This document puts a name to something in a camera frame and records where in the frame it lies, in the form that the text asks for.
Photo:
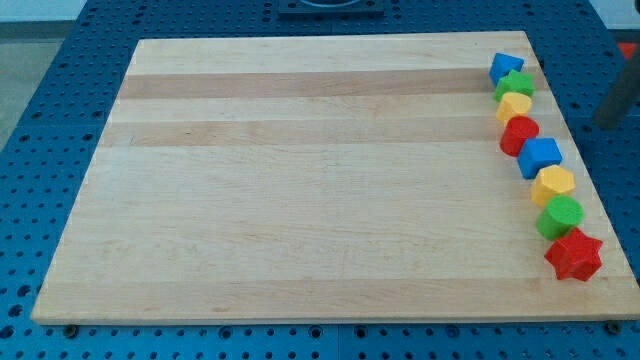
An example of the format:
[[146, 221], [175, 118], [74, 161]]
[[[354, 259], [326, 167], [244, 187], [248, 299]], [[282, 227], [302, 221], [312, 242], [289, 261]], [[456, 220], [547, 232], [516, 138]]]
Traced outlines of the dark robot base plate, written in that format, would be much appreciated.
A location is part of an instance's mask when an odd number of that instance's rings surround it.
[[383, 0], [277, 0], [278, 13], [283, 16], [382, 15]]

